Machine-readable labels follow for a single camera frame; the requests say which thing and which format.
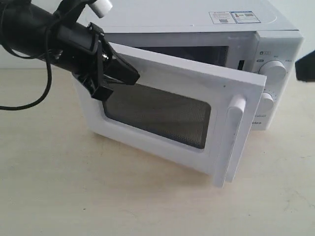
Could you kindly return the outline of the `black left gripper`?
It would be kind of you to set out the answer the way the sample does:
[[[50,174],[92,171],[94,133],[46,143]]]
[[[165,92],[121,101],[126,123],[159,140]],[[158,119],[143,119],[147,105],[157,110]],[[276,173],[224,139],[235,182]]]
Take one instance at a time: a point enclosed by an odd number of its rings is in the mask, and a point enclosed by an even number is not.
[[[98,101],[107,101],[113,89],[107,82],[134,85],[138,71],[104,40],[104,31],[91,23],[57,23],[49,30],[51,64],[71,72]]]

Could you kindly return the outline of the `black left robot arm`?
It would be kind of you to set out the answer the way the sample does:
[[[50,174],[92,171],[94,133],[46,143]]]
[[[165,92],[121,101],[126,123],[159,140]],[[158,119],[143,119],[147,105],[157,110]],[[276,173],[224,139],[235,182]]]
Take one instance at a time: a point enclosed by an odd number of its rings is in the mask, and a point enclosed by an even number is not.
[[[71,72],[92,98],[105,101],[112,84],[134,85],[140,76],[112,48],[102,28],[78,23],[86,6],[99,16],[106,13],[98,0],[63,0],[53,13],[29,0],[3,0],[0,44],[16,57],[49,61]]]

